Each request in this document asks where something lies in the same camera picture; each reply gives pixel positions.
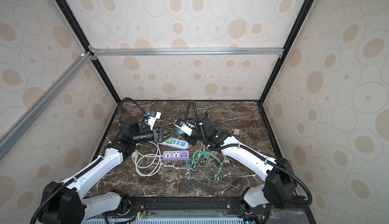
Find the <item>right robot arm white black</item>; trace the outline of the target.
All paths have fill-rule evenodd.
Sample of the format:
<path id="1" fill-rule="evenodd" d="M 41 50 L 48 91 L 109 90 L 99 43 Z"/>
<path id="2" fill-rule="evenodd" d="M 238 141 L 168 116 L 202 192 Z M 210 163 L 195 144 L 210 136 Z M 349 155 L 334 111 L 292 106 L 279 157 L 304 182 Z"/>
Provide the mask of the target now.
<path id="1" fill-rule="evenodd" d="M 263 184 L 250 187 L 243 194 L 241 204 L 246 209 L 270 204 L 284 209 L 288 204 L 309 207 L 313 197 L 306 184 L 294 175 L 289 161 L 283 157 L 274 159 L 240 142 L 233 134 L 217 130 L 207 113 L 199 113 L 196 103 L 188 103 L 184 119 L 177 119 L 180 129 L 189 143 L 201 142 L 211 152 L 231 157 L 259 176 Z"/>

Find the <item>light green charger plug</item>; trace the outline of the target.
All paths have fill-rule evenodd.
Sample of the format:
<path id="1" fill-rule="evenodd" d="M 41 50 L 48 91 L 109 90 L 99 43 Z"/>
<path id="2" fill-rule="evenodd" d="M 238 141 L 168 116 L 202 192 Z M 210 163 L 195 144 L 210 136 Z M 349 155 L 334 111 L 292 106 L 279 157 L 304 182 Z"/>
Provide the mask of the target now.
<path id="1" fill-rule="evenodd" d="M 173 138 L 169 138 L 169 139 L 167 139 L 166 141 L 165 141 L 165 143 L 167 143 L 167 144 L 171 144 L 173 142 Z"/>

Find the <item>white blue power strip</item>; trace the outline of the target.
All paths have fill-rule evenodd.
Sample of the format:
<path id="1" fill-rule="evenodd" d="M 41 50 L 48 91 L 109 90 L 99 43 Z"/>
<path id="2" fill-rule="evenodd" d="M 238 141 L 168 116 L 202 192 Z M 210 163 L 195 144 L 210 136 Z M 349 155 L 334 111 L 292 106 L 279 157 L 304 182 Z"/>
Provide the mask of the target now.
<path id="1" fill-rule="evenodd" d="M 172 147 L 172 148 L 176 148 L 179 150 L 188 150 L 189 149 L 188 142 L 186 142 L 182 139 L 177 139 L 177 138 L 173 138 L 173 142 L 171 144 L 167 144 L 167 143 L 163 142 L 163 143 L 159 143 L 159 145 Z"/>

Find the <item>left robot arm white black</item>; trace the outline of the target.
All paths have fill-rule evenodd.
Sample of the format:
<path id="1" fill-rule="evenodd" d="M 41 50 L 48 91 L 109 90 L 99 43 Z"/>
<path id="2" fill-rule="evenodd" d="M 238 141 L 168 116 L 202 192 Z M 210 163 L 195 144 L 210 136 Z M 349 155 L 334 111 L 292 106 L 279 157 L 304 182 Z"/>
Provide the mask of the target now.
<path id="1" fill-rule="evenodd" d="M 73 176 L 60 183 L 51 182 L 44 188 L 41 204 L 30 223 L 81 224 L 119 208 L 127 196 L 125 193 L 114 191 L 92 198 L 85 196 L 108 172 L 131 157 L 138 144 L 163 143 L 175 134 L 173 130 L 155 126 L 161 117 L 160 112 L 141 111 L 142 119 L 137 116 L 119 117 L 119 131 L 102 155 Z"/>

